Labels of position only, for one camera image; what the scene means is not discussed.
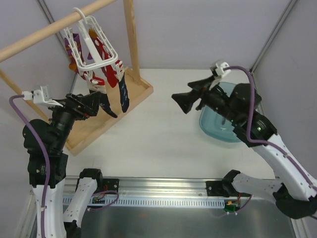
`black bracket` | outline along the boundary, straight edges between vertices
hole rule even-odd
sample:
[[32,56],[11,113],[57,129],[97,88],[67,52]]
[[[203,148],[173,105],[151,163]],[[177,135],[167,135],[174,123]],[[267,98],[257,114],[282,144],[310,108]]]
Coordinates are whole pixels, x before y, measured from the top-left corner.
[[117,178],[104,178],[103,180],[103,191],[112,190],[119,192],[119,183],[120,180]]
[[[208,197],[238,197],[239,192],[234,191],[230,194],[223,189],[222,181],[221,180],[214,180],[214,181],[206,181],[206,191]],[[241,193],[241,197],[250,197],[248,193]]]
[[77,227],[76,221],[64,222],[66,230],[66,238],[80,238],[81,237],[81,228]]

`cable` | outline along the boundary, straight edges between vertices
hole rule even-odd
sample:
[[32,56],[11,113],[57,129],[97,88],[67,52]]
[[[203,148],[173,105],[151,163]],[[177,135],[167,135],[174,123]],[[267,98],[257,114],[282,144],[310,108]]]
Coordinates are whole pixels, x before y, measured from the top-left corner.
[[41,208],[42,208],[42,210],[41,210],[41,233],[42,233],[42,237],[44,238],[45,237],[45,220],[44,220],[45,199],[46,199],[46,192],[48,189],[50,175],[51,175],[51,166],[50,166],[49,155],[48,155],[48,152],[45,148],[45,145],[43,144],[41,138],[39,137],[39,135],[37,134],[35,129],[32,127],[32,125],[29,123],[29,121],[26,119],[26,117],[22,114],[22,112],[19,110],[19,108],[13,102],[13,100],[16,98],[24,98],[24,95],[15,95],[15,96],[10,97],[9,103],[12,106],[12,108],[15,110],[15,112],[18,114],[18,116],[22,119],[22,121],[26,124],[26,126],[30,129],[32,134],[34,135],[36,141],[38,142],[38,144],[43,152],[44,158],[45,158],[46,177],[45,177],[45,183],[44,183],[43,194],[42,194],[42,203],[41,203]]
[[239,197],[238,197],[238,199],[237,199],[237,200],[235,200],[235,201],[232,201],[232,202],[240,202],[240,198],[241,198],[241,194],[239,193]]
[[287,154],[286,151],[284,151],[281,147],[279,147],[278,145],[275,145],[272,142],[269,142],[269,141],[266,141],[266,140],[253,140],[251,138],[251,125],[252,125],[252,120],[253,120],[254,102],[255,102],[255,85],[254,85],[254,81],[253,81],[253,78],[252,78],[250,72],[244,67],[241,67],[241,66],[230,66],[230,67],[224,68],[223,70],[229,70],[229,69],[239,69],[239,70],[245,72],[245,74],[247,75],[247,77],[249,79],[249,82],[250,82],[251,98],[250,98],[250,108],[249,108],[249,116],[248,116],[247,135],[246,135],[247,136],[247,140],[252,142],[252,143],[260,143],[260,144],[270,145],[270,146],[274,147],[275,149],[277,149],[279,152],[281,152],[283,154],[284,157],[286,157],[292,163],[292,165],[294,165],[294,167],[303,176],[303,178],[306,180],[306,182],[309,184],[309,186],[311,186],[315,191],[317,191],[317,187],[314,186],[313,182],[309,179],[307,174],[295,162],[295,160]]
[[246,205],[249,204],[249,202],[251,201],[252,197],[253,197],[253,195],[251,195],[251,196],[249,197],[249,199],[246,201],[246,203],[243,204],[242,207],[240,207],[240,209],[239,209],[238,211],[236,211],[236,212],[231,212],[231,213],[227,213],[227,212],[226,212],[226,213],[224,213],[224,214],[222,214],[222,215],[220,215],[220,216],[215,216],[215,215],[213,215],[213,214],[211,214],[211,213],[210,213],[210,215],[211,215],[212,217],[214,217],[214,218],[217,218],[217,219],[223,218],[223,217],[225,217],[226,215],[230,215],[230,214],[235,214],[235,215],[236,215],[238,212],[240,212],[242,209],[244,209],[244,208],[246,207]]
[[87,210],[88,211],[100,211],[100,210],[103,210],[109,206],[111,206],[112,204],[116,203],[119,199],[119,193],[117,191],[112,191],[112,190],[109,190],[109,191],[102,191],[102,192],[97,192],[95,194],[93,194],[93,196],[97,196],[97,195],[101,195],[101,194],[108,194],[108,193],[115,193],[117,195],[117,197],[115,198],[114,201],[112,201],[111,203],[105,205],[105,206],[102,206],[101,208],[88,208]]

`hanger hook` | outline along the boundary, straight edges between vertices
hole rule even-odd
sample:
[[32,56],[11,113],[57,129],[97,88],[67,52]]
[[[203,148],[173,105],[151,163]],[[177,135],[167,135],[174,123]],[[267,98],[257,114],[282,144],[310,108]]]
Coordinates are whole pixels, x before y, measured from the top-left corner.
[[79,8],[73,7],[73,11],[81,15],[81,18],[85,21],[86,24],[88,24],[85,14]]

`white cable clip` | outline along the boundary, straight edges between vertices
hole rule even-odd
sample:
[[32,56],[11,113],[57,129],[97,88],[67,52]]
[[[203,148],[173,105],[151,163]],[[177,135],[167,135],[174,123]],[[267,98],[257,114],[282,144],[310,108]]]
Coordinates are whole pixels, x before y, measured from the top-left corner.
[[229,67],[229,64],[227,62],[224,62],[223,60],[217,60],[215,63],[213,63],[210,67],[212,74],[214,75],[214,81],[211,83],[209,90],[211,90],[214,86],[216,86],[223,77],[228,75],[228,73],[231,72],[231,70],[224,70],[224,68]]
[[33,92],[33,103],[46,106],[46,107],[54,107],[54,106],[63,107],[62,104],[53,100],[50,97],[50,90],[48,85],[41,85],[36,87],[36,89]]
[[28,100],[32,100],[33,99],[33,93],[29,92],[29,91],[23,91],[22,94],[24,95],[24,100],[28,101]]

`wooden post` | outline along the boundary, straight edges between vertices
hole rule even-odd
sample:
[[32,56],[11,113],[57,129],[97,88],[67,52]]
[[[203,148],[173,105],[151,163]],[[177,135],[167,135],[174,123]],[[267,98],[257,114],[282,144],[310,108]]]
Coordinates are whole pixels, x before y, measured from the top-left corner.
[[[97,0],[92,4],[89,4],[88,6],[82,8],[81,10],[85,14],[85,16],[88,16],[114,1],[115,0]],[[21,51],[31,47],[32,45],[35,45],[36,43],[46,39],[47,37],[54,35],[67,26],[76,23],[81,18],[82,17],[79,15],[79,13],[74,12],[42,28],[41,30],[34,32],[33,34],[24,37],[23,39],[13,43],[12,45],[3,48],[2,50],[0,50],[0,62],[16,55],[17,53],[20,53]]]
[[125,22],[127,25],[128,39],[129,39],[129,48],[131,63],[133,69],[133,80],[140,84],[140,65],[139,65],[139,55],[138,55],[138,43],[137,43],[137,33],[135,28],[134,20],[134,4],[133,0],[123,0],[124,5],[124,15]]
[[[22,90],[18,87],[18,85],[16,85],[12,79],[9,78],[9,76],[7,76],[5,74],[5,72],[3,72],[0,69],[0,78],[3,79],[3,81],[18,95],[22,94]],[[33,102],[31,101],[25,101],[43,120],[45,120],[46,122],[49,122],[48,117],[43,113],[43,111],[36,106]]]

